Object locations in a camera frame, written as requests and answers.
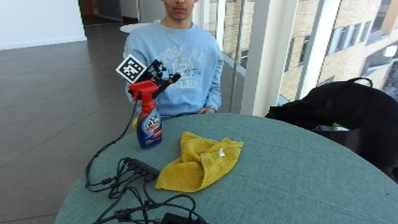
person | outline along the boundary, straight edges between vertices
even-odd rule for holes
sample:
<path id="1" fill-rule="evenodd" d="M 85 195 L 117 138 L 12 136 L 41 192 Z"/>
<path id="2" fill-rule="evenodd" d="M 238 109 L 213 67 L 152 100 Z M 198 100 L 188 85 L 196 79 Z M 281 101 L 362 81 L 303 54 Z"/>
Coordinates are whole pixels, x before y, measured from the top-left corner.
<path id="1" fill-rule="evenodd" d="M 164 119 L 212 114 L 221 106 L 224 60 L 216 39 L 192 23 L 197 1 L 162 0 L 165 17 L 136 28 L 125 41 L 124 57 L 132 54 L 145 66 L 158 60 L 166 78 L 169 74 L 181 75 L 154 99 Z"/>

teal tablecloth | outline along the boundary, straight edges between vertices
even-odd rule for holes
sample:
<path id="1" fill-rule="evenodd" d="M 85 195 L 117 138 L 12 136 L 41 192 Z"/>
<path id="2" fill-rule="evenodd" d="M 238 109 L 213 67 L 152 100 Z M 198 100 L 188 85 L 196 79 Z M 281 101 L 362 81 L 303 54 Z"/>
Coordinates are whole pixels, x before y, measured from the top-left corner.
<path id="1" fill-rule="evenodd" d="M 277 120 L 238 114 L 165 121 L 162 142 L 149 150 L 140 149 L 134 134 L 128 135 L 94 161 L 93 182 L 114 175 L 117 162 L 126 156 L 161 170 L 180 156 L 184 132 L 244 142 L 232 172 L 190 194 L 196 211 L 209 223 L 398 223 L 398 185 L 371 164 L 315 133 Z M 142 191 L 142 182 L 133 186 Z M 157 201 L 177 194 L 154 190 L 154 183 L 149 188 Z M 56 223 L 93 223 L 112 203 L 106 192 L 88 192 L 81 177 L 67 195 Z M 176 203 L 190 204 L 186 200 Z M 125 194 L 117 209 L 137 205 L 133 195 Z M 160 209 L 149 211 L 149 218 L 162 217 L 165 212 L 186 215 L 178 209 Z"/>

microfiber towel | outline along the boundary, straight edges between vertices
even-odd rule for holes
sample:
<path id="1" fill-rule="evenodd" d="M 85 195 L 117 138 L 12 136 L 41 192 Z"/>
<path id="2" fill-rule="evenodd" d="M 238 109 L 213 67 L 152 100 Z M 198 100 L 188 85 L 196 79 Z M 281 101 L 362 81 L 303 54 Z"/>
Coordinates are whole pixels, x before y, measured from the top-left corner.
<path id="1" fill-rule="evenodd" d="M 218 142 L 184 133 L 181 157 L 161 170 L 156 189 L 196 192 L 206 188 L 234 168 L 242 146 L 229 138 Z"/>

red spray nozzle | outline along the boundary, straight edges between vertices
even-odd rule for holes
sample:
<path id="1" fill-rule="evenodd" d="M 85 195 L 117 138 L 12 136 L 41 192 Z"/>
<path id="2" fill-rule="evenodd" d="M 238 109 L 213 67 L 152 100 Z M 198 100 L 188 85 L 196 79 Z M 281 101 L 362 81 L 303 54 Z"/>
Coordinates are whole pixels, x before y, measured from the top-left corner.
<path id="1" fill-rule="evenodd" d="M 128 89 L 133 91 L 134 99 L 137 101 L 138 94 L 142 94 L 142 100 L 150 101 L 152 100 L 152 92 L 158 90 L 158 86 L 149 80 L 133 83 L 128 86 Z"/>

black bag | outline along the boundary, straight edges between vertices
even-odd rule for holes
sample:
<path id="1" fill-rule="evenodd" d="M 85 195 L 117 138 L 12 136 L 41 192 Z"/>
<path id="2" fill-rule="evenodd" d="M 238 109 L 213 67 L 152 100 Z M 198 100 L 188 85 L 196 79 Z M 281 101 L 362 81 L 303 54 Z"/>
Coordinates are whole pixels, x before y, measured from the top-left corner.
<path id="1" fill-rule="evenodd" d="M 282 120 L 303 129 L 307 129 L 331 139 L 335 143 L 347 147 L 355 153 L 359 152 L 363 139 L 363 128 L 362 120 L 358 116 L 351 114 L 339 114 L 327 106 L 311 105 L 305 101 L 305 99 L 302 99 L 290 102 L 284 106 L 272 106 L 265 118 Z M 338 124 L 347 130 L 323 131 L 318 128 L 319 126 L 333 127 L 333 124 Z"/>
<path id="2" fill-rule="evenodd" d="M 354 83 L 365 79 L 370 87 Z M 371 87 L 367 78 L 327 83 L 311 89 L 301 99 L 272 106 L 265 116 L 311 130 L 350 148 L 378 167 L 394 181 L 398 167 L 398 103 Z M 349 131 L 318 131 L 318 125 L 337 123 Z"/>

